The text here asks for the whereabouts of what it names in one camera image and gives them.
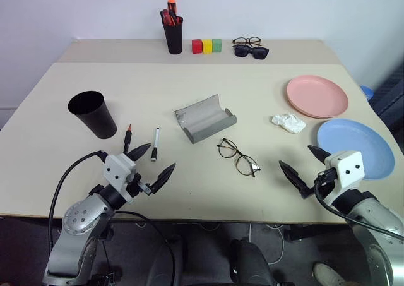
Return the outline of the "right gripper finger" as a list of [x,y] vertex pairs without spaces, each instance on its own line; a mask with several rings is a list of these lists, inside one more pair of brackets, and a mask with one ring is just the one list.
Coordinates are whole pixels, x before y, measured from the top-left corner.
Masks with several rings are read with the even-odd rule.
[[291,167],[289,164],[279,160],[279,165],[283,171],[285,177],[290,181],[290,183],[299,191],[303,198],[308,197],[308,186],[299,177],[299,174]]
[[323,164],[325,164],[325,160],[331,154],[318,146],[308,145],[308,149],[311,153]]

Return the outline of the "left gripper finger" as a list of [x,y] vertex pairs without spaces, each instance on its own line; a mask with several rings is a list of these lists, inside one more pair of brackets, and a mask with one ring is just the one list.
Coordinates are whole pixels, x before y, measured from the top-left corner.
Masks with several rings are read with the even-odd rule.
[[140,145],[131,150],[130,152],[128,152],[127,156],[131,160],[139,160],[147,152],[147,150],[151,147],[151,145],[152,145],[151,143]]
[[166,169],[164,169],[157,177],[157,180],[150,186],[150,189],[153,194],[157,193],[164,185],[165,183],[170,179],[171,174],[173,173],[175,169],[176,163],[173,163],[172,165],[168,166]]

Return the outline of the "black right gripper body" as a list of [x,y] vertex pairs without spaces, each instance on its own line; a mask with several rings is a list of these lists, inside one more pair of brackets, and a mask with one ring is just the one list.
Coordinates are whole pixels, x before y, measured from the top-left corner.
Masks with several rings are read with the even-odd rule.
[[324,199],[327,195],[332,192],[335,188],[335,180],[336,180],[336,172],[333,170],[325,170],[320,172],[314,180],[313,187],[305,187],[301,192],[300,195],[302,198],[308,198],[312,194],[314,194],[315,186],[318,185],[319,188],[319,196]]

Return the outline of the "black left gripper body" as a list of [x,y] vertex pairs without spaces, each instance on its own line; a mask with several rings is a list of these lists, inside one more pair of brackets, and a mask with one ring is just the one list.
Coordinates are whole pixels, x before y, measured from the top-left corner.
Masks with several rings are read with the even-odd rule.
[[135,173],[133,179],[128,182],[126,191],[131,198],[134,198],[139,193],[145,193],[149,196],[157,192],[157,190],[152,185],[141,181],[141,175],[139,173]]

